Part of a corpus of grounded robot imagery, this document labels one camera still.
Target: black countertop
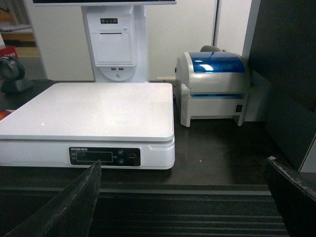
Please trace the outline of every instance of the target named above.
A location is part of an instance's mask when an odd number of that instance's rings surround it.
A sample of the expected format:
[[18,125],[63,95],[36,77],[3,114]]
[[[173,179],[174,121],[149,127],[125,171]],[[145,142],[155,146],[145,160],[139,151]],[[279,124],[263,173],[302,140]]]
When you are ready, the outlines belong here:
[[[56,83],[35,81],[22,95],[0,94],[1,109],[17,109]],[[175,165],[169,170],[102,169],[101,192],[268,191],[263,176],[267,157],[283,157],[264,123],[231,119],[195,119],[189,128],[179,122],[174,106]],[[81,168],[0,167],[2,191],[59,191]]]

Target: digital scale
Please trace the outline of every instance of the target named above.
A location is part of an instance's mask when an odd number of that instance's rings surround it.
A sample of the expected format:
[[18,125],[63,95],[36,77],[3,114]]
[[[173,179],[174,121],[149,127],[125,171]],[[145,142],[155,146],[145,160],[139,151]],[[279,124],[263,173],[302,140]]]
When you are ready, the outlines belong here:
[[58,83],[0,121],[0,165],[169,169],[172,85]]

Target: white wall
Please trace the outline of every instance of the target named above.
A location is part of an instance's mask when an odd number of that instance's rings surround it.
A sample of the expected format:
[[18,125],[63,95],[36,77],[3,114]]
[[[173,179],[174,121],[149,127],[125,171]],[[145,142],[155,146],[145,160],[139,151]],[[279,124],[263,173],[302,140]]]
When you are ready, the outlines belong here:
[[216,0],[177,0],[147,6],[150,78],[175,76],[177,57],[211,45]]
[[247,61],[249,59],[253,34],[255,32],[255,27],[256,27],[256,23],[257,23],[259,7],[260,7],[260,0],[252,0],[251,1],[248,24],[247,24],[245,40],[244,40],[243,49],[242,49],[242,56]]
[[[24,0],[51,80],[93,80],[81,8],[35,7]],[[147,7],[150,79],[174,76],[177,57],[212,43],[216,0]]]
[[215,46],[242,55],[252,0],[219,0]]

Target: white kiosk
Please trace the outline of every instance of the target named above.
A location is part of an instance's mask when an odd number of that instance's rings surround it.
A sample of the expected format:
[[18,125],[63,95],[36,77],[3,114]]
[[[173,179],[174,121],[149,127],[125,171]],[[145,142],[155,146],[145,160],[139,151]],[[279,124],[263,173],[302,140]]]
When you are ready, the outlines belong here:
[[175,0],[33,0],[37,6],[79,5],[96,82],[149,82],[145,5]]

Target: printer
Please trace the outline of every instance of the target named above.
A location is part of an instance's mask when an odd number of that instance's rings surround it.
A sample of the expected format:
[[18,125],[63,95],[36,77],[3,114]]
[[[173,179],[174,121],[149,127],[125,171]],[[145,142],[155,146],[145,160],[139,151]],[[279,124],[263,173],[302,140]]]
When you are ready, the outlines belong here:
[[233,119],[244,123],[250,72],[235,53],[184,52],[177,60],[175,97],[180,123],[191,119]]

